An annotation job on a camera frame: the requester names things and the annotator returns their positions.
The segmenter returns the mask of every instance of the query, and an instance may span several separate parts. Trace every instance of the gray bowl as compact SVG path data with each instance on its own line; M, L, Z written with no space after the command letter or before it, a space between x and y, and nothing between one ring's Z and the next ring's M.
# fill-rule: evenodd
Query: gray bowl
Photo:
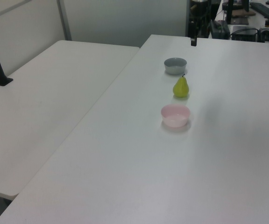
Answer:
M186 60L180 57L173 57L164 61L166 72L172 75L184 74L186 64Z

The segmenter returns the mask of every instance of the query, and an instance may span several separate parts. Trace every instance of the bowl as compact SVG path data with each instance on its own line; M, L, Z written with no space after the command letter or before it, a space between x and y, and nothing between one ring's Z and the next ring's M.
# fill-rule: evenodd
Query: bowl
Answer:
M169 58L164 61L166 72L172 75L184 74L187 61L180 57Z
M162 108L163 122L169 127L182 127L186 125L191 114L187 106L169 104Z

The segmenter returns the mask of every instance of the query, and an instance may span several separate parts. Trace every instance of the keyboard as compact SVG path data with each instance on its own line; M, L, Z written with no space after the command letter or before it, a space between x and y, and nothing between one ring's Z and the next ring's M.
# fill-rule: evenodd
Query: keyboard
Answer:
M265 18L269 19L269 8L265 5L257 2L250 2L250 6L252 9L262 14Z

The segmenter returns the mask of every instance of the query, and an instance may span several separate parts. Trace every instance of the pink bowl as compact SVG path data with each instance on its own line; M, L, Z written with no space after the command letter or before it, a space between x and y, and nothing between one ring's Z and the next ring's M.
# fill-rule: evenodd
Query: pink bowl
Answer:
M163 122L169 127L184 126L191 114L190 109L181 104L169 104L162 108Z

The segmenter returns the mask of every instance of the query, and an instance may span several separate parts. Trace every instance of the table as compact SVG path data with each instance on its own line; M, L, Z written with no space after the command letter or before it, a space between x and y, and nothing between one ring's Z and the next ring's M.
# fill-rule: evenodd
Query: table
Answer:
M170 57L188 62L188 98ZM162 123L169 103L190 108L187 126ZM269 223L269 45L152 35L3 223Z
M13 200L138 48L59 41L0 87L0 196Z
M252 0L252 1L253 2L260 2L260 3L264 4L266 7L269 8L269 5L266 5L265 4L265 2L267 0ZM220 5L219 5L218 13L222 11L222 3L223 3L223 0L221 1ZM254 11L256 13L256 15L248 17L248 22L249 22L249 25L248 26L255 27L257 29L264 28L264 24L265 24L266 18L264 18L264 16L261 15L259 12L253 10L251 8L251 6L250 6L250 10L251 11ZM223 13L224 13L224 11L221 12L221 13L219 13L216 16L215 20L216 21L223 20ZM246 25L228 25L229 30L230 30L230 33L232 33L233 26L246 26Z

